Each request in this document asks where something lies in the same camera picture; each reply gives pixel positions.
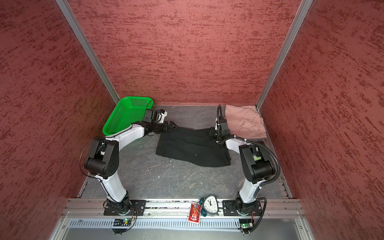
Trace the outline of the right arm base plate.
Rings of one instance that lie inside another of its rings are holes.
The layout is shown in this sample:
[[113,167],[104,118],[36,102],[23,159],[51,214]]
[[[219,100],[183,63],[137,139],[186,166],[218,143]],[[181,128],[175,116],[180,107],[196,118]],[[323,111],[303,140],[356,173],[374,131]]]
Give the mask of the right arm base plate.
[[255,201],[249,204],[244,204],[240,198],[236,200],[224,200],[223,202],[224,216],[260,216],[262,206],[260,201]]

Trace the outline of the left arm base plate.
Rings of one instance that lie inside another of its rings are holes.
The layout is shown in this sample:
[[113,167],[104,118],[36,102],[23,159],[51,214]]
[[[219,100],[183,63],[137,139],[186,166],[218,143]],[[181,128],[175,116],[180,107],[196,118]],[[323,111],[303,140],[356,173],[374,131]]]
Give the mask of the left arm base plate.
[[146,205],[145,200],[128,200],[121,203],[107,199],[103,203],[104,216],[142,216]]

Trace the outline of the pink shorts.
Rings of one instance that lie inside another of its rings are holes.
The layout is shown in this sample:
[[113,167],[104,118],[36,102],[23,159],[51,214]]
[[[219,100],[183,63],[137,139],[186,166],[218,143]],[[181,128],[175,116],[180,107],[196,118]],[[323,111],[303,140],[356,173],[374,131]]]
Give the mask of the pink shorts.
[[244,139],[264,139],[267,137],[264,120],[256,111],[255,106],[226,105],[225,118],[232,135]]

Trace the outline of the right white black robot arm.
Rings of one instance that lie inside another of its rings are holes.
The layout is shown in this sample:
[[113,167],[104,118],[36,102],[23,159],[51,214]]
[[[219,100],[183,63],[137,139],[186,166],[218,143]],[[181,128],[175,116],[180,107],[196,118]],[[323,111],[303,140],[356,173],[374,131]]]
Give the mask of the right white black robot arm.
[[262,207],[258,198],[260,190],[275,182],[281,167],[276,155],[262,140],[247,140],[236,135],[224,135],[224,131],[210,128],[209,136],[219,145],[240,155],[245,181],[234,201],[224,201],[224,215],[247,216],[260,213]]

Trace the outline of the black shorts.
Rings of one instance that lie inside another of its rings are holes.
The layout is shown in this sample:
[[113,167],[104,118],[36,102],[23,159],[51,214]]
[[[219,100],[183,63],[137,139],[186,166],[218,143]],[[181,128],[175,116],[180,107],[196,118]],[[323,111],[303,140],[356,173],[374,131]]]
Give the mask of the black shorts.
[[200,167],[220,168],[231,165],[229,150],[209,136],[210,129],[177,128],[163,133],[156,155],[192,163]]

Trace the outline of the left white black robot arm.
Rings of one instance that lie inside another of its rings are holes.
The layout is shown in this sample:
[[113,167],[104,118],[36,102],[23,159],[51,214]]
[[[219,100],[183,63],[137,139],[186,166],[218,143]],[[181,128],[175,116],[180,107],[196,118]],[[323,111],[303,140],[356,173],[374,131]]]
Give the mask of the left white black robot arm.
[[125,216],[134,211],[129,193],[123,187],[118,175],[120,150],[150,133],[156,135],[171,133],[177,128],[178,125],[172,121],[164,123],[135,122],[129,128],[114,135],[95,138],[90,142],[84,168],[100,182],[107,194],[105,203],[107,213]]

